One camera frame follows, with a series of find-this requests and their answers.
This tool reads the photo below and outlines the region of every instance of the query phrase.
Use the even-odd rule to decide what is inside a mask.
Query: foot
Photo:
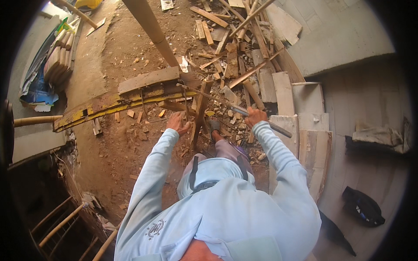
[[[210,116],[209,117],[209,120],[212,120],[214,122],[219,122],[219,120],[218,120],[218,118],[216,116]],[[221,134],[219,133],[219,130],[217,130],[217,129],[212,130],[211,135],[212,135],[212,140],[215,143],[218,142],[221,139],[225,139],[224,137],[221,136]]]

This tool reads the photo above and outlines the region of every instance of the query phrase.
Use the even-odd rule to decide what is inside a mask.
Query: concrete wall
[[[364,0],[277,0],[302,26],[288,51],[303,76],[394,53],[383,25]]]

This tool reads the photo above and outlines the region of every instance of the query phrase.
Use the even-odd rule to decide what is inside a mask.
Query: dirt floor
[[[193,62],[197,65],[209,60],[198,57],[197,53],[203,50],[210,53],[213,48],[207,45],[205,39],[199,41],[192,37],[196,37],[195,20],[200,18],[189,10],[189,7],[199,6],[197,3],[174,1],[174,10],[162,12],[159,0],[148,2],[176,56],[183,56],[190,52]],[[214,10],[217,8],[221,10],[215,5],[211,7]],[[124,80],[167,66],[155,46],[150,44],[150,38],[121,1],[105,0],[102,6],[94,12],[92,19],[96,21],[103,17],[106,17],[103,28],[88,37],[85,35],[89,26],[83,26],[77,47],[74,73],[66,89],[68,109],[106,91],[115,90]],[[196,69],[193,72],[203,73]],[[244,101],[242,87],[237,86],[234,89]],[[212,90],[217,95],[219,81],[214,82]],[[128,203],[135,184],[135,180],[130,178],[130,175],[140,174],[146,157],[160,138],[161,131],[166,128],[166,121],[145,124],[144,116],[141,124],[137,124],[138,112],[142,110],[142,108],[134,109],[134,119],[130,118],[126,111],[121,112],[120,123],[113,115],[103,117],[102,135],[94,136],[89,122],[74,127],[78,149],[78,155],[73,162],[77,166],[73,174],[75,182],[81,192],[89,191],[96,196],[104,209],[100,213],[114,225],[122,221],[126,213],[126,209],[120,206]],[[150,121],[159,119],[158,114],[162,111],[156,104],[145,106],[145,110]],[[168,118],[170,114],[171,112],[167,111],[163,117]],[[221,118],[229,122],[227,111],[223,114]],[[225,128],[233,136],[226,138],[236,143],[239,130],[227,126]],[[250,153],[251,160],[254,161],[252,167],[257,189],[267,192],[268,160],[267,158],[258,160],[263,150],[256,140],[253,144],[246,144],[245,140],[248,135],[248,130],[240,133],[241,145]],[[202,150],[214,154],[214,146],[208,135],[199,136],[196,151],[190,149],[189,138],[189,134],[184,135],[174,147],[171,167],[163,189],[163,209],[178,201],[177,184],[184,167],[193,155]]]

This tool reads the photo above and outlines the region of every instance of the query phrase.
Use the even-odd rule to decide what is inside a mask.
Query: cloth
[[[178,133],[167,129],[133,188],[117,235],[115,260],[159,253],[162,260],[177,261],[194,238],[230,261],[228,243],[267,236],[274,237],[284,261],[304,260],[321,227],[318,208],[306,186],[306,171],[268,122],[257,123],[252,131],[277,173],[273,195],[257,190],[253,175],[243,180],[235,162],[217,157],[199,162],[195,184],[218,181],[215,186],[186,195],[161,211],[162,188],[178,140]]]

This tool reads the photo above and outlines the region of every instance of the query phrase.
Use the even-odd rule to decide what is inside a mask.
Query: person
[[[248,108],[245,122],[263,147],[278,181],[273,195],[257,190],[251,166],[209,120],[217,157],[197,154],[178,185],[179,201],[161,211],[171,152],[187,133],[173,113],[147,157],[118,231],[115,260],[302,261],[319,236],[321,219],[306,171],[275,136],[267,114]]]

